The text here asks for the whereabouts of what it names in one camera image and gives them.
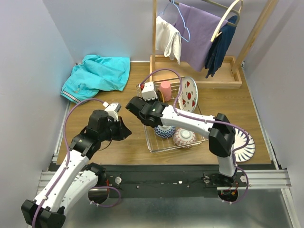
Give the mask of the pink plastic cup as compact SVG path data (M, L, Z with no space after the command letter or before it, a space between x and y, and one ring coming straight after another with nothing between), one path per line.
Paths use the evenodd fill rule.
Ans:
M169 101L171 98L171 83L169 81L161 82L159 90L163 94L164 101Z

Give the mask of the blue patterned bowl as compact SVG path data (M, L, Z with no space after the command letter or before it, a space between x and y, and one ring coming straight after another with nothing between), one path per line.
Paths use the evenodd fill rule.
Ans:
M190 143L196 141L196 135L194 132L179 128L173 135L173 141L175 145L185 145L183 148L187 149L191 147Z

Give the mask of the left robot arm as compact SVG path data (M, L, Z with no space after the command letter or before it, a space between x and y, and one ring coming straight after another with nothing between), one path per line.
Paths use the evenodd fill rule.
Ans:
M33 200L22 204L26 223L33 228L61 228L68 211L90 188L106 186L105 169L89 162L101 143L121 141L131 133L120 116L112 117L105 110L93 111L49 183Z

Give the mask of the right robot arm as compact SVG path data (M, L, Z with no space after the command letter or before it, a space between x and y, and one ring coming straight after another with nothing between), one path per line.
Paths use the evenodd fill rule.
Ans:
M218 159L219 183L229 186L235 182L235 129L224 114L219 113L215 117L199 115L176 109L158 100L145 101L138 96L129 101L126 109L146 126L175 126L207 137L209 151Z

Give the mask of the watermelon pattern plate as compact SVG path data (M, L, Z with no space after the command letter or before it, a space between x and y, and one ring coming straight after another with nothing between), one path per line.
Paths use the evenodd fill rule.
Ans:
M198 88L192 77L186 76L182 79L182 90L178 99L181 110L194 112L198 101Z

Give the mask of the white blue striped plate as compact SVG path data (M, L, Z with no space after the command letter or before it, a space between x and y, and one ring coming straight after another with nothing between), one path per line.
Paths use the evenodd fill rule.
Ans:
M232 146L232 150L241 147L234 152L234 163L246 162L251 159L255 153L255 142L253 137L248 133L248 137L240 131L235 129L235 142Z

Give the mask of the red patterned bowl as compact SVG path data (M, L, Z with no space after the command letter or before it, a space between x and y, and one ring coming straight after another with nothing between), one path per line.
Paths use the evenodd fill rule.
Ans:
M161 138L170 138L174 135L176 127L174 126L157 126L154 128L154 132Z

